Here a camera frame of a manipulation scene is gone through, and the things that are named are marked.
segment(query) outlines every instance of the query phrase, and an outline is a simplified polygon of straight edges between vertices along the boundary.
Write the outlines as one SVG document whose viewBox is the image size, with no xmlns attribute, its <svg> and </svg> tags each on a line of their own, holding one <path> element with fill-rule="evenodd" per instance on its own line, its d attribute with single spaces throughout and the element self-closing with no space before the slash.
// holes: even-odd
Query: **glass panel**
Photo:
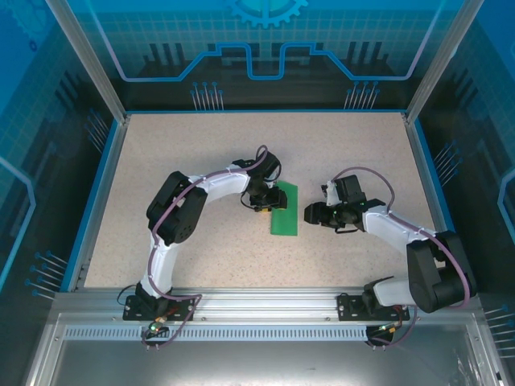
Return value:
<svg viewBox="0 0 515 386">
<path fill-rule="evenodd" d="M 488 317 L 498 318 L 489 324 L 499 325 L 494 330 L 500 334 L 497 348 L 510 365 L 513 321 L 508 316 L 513 315 L 515 298 L 514 17 L 514 2 L 484 2 L 420 115 L 451 221 L 484 308 L 492 311 Z"/>
<path fill-rule="evenodd" d="M 22 384 L 113 118 L 44 1 L 0 2 L 0 52 L 0 373 Z"/>
<path fill-rule="evenodd" d="M 462 0 L 71 5 L 127 109 L 405 109 Z"/>
</svg>

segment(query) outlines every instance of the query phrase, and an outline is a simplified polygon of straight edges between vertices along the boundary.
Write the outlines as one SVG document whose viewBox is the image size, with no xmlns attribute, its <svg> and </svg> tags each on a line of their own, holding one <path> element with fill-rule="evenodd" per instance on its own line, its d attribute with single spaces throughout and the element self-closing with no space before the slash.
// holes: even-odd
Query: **gear graphic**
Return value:
<svg viewBox="0 0 515 386">
<path fill-rule="evenodd" d="M 31 39 L 44 32 L 47 26 L 44 0 L 0 0 L 0 10 L 10 10 L 16 23 Z"/>
<path fill-rule="evenodd" d="M 299 16 L 300 7 L 307 6 L 307 0 L 227 0 L 227 5 L 242 23 L 268 28 L 270 24 L 279 27 L 281 23 L 289 23 L 293 15 Z"/>
</svg>

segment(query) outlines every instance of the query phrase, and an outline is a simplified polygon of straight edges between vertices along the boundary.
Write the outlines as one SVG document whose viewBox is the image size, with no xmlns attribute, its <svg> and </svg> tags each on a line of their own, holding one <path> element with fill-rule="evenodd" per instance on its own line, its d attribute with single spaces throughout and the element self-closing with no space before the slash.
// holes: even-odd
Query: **green rectangular object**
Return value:
<svg viewBox="0 0 515 386">
<path fill-rule="evenodd" d="M 288 198 L 287 209 L 272 209 L 272 224 L 270 233 L 276 236 L 297 236 L 299 217 L 299 187 L 284 181 L 278 181 L 279 189 L 286 193 Z"/>
</svg>

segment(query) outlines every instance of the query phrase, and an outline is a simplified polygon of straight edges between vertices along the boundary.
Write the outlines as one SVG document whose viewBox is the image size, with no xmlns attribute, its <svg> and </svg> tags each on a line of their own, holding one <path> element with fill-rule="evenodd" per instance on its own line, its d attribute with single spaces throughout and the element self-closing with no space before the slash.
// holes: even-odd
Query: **robotic arm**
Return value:
<svg viewBox="0 0 515 386">
<path fill-rule="evenodd" d="M 306 207 L 305 221 L 333 228 L 335 233 L 357 230 L 371 233 L 406 256 L 407 277 L 387 277 L 365 286 L 362 298 L 370 314 L 393 305 L 417 305 L 430 313 L 464 299 L 464 284 L 459 274 L 429 236 L 451 252 L 466 277 L 470 295 L 476 294 L 476 281 L 454 232 L 437 233 L 420 228 L 392 213 L 380 200 L 367 200 L 355 175 L 329 181 L 322 191 L 326 202 Z M 349 224 L 356 228 L 341 231 Z M 444 266 L 438 268 L 435 261 L 443 262 Z"/>
<path fill-rule="evenodd" d="M 242 170 L 258 163 L 257 159 L 234 161 L 226 168 L 227 173 L 207 178 L 202 175 L 187 177 L 179 171 L 168 176 L 146 211 L 151 231 L 181 192 L 194 182 L 200 179 L 203 181 L 179 201 L 157 231 L 159 244 L 151 262 L 151 279 L 160 292 L 166 294 L 171 291 L 171 276 L 180 245 L 195 231 L 205 204 L 226 195 L 249 193 L 250 205 L 255 211 L 269 211 L 272 207 L 286 208 L 286 194 L 275 186 L 281 163 L 270 152 L 264 157 L 256 167 L 247 171 Z M 150 243 L 153 248 L 153 237 Z M 157 315 L 162 313 L 159 310 L 162 308 L 159 305 L 161 296 L 150 284 L 147 272 L 136 287 L 136 295 L 146 304 L 147 309 L 155 310 Z"/>
</svg>

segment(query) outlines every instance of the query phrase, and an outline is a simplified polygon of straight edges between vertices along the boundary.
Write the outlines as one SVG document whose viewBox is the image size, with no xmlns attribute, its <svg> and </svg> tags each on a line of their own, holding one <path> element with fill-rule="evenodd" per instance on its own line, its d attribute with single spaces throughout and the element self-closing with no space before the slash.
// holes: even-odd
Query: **speckled beige tabletop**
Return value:
<svg viewBox="0 0 515 386">
<path fill-rule="evenodd" d="M 207 174 L 253 158 L 266 144 L 282 163 L 281 179 L 299 187 L 299 236 L 270 235 L 270 214 L 253 213 L 239 195 L 204 208 L 183 244 L 177 287 L 363 285 L 404 273 L 406 259 L 366 233 L 336 235 L 303 222 L 322 201 L 320 185 L 349 166 L 369 166 L 393 184 L 393 209 L 433 223 L 399 113 L 228 113 L 133 115 L 114 176 L 86 287 L 138 282 L 150 248 L 146 208 L 175 170 Z M 382 181 L 358 172 L 369 199 L 388 201 Z"/>
</svg>

